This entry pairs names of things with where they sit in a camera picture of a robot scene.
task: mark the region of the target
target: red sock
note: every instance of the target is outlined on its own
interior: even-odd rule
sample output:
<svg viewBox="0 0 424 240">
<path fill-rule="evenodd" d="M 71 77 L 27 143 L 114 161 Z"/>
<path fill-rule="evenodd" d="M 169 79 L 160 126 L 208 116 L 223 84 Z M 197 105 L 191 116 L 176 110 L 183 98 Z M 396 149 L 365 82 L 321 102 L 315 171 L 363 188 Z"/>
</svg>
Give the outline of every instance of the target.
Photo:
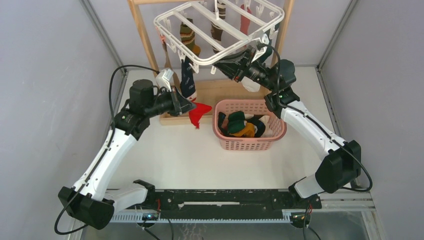
<svg viewBox="0 0 424 240">
<path fill-rule="evenodd" d="M 241 6 L 240 6 L 240 8 L 241 9 L 245 9 L 245 5 L 244 4 L 242 4 Z M 247 12 L 249 13 L 249 14 L 252 14 L 252 11 L 251 11 L 251 9 L 250 9 L 250 7 L 248 7 L 247 8 Z M 241 26 L 240 26 L 240 32 L 242 32 L 242 33 L 244 33 L 244 34 L 246 34 L 246 35 L 248 35 L 248 31 L 249 31 L 249 25 L 251 24 L 251 20 L 249 19 L 249 18 L 247 18 L 247 17 L 245 17 L 245 16 L 243 16 L 243 15 L 241 15 Z"/>
<path fill-rule="evenodd" d="M 199 129 L 199 121 L 203 115 L 212 110 L 212 107 L 203 103 L 198 103 L 192 101 L 196 104 L 196 108 L 188 112 L 188 117 L 190 118 L 190 122 Z"/>
</svg>

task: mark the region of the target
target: striped sock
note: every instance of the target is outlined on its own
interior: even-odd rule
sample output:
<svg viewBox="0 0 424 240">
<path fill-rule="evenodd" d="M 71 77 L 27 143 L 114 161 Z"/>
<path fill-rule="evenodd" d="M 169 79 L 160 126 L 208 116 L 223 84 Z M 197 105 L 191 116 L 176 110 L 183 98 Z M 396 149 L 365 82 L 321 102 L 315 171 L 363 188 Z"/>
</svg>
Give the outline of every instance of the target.
<svg viewBox="0 0 424 240">
<path fill-rule="evenodd" d="M 226 5 L 223 3 L 220 3 L 218 1 L 218 11 L 219 11 L 219 17 L 223 20 L 225 20 L 226 17 Z M 211 22 L 212 27 L 210 28 L 210 34 L 212 35 L 212 38 L 215 39 L 215 41 L 219 44 L 221 44 L 221 39 L 222 39 L 222 35 L 223 35 L 223 30 L 215 25 L 213 22 Z M 219 50 L 216 49 L 215 47 L 212 47 L 213 52 L 214 53 L 218 53 Z"/>
<path fill-rule="evenodd" d="M 191 23 L 193 23 L 193 19 L 187 18 Z M 198 45 L 195 43 L 195 32 L 184 23 L 181 23 L 181 26 L 179 28 L 179 35 L 181 36 L 181 42 L 184 44 L 188 49 L 190 49 L 196 56 L 199 56 L 201 49 Z"/>
</svg>

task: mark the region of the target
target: gray floor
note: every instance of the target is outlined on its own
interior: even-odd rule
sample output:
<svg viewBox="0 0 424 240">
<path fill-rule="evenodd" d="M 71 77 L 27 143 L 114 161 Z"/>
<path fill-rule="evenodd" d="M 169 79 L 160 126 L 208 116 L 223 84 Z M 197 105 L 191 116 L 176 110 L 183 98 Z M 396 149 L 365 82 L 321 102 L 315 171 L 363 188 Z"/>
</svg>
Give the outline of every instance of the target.
<svg viewBox="0 0 424 240">
<path fill-rule="evenodd" d="M 314 212 L 310 226 L 322 240 L 368 240 L 360 212 Z M 302 240 L 302 229 L 280 223 L 190 223 L 173 224 L 175 240 Z M 149 228 L 161 240 L 171 239 L 169 224 Z M 318 238 L 307 229 L 308 240 Z M 89 227 L 83 240 L 154 240 L 135 223 L 110 223 L 102 230 Z"/>
</svg>

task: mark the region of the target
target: red wire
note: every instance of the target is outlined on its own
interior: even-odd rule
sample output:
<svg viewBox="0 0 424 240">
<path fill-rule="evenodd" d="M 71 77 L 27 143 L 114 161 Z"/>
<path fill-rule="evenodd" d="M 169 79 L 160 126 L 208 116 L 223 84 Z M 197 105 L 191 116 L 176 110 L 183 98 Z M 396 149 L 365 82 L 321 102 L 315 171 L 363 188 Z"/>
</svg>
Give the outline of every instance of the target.
<svg viewBox="0 0 424 240">
<path fill-rule="evenodd" d="M 308 215 L 312 213 L 312 209 L 313 209 L 312 204 L 309 204 Z"/>
<path fill-rule="evenodd" d="M 161 200 L 156 199 L 156 202 L 157 202 L 157 210 L 160 211 L 161 210 Z"/>
</svg>

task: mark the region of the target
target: wooden base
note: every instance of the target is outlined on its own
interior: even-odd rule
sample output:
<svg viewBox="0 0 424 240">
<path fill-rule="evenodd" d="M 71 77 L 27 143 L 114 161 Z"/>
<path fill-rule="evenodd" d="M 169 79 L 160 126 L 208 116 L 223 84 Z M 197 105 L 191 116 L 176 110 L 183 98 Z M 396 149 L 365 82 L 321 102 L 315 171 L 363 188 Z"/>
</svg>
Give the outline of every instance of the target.
<svg viewBox="0 0 424 240">
<path fill-rule="evenodd" d="M 212 106 L 212 110 L 200 119 L 201 124 L 212 123 L 212 114 L 215 105 L 221 100 L 263 99 L 268 93 L 268 90 L 263 87 L 258 92 L 249 92 L 241 83 L 229 79 L 196 81 L 195 83 L 197 91 L 196 103 Z M 188 113 L 177 117 L 166 113 L 162 114 L 159 120 L 162 125 L 192 124 Z"/>
</svg>

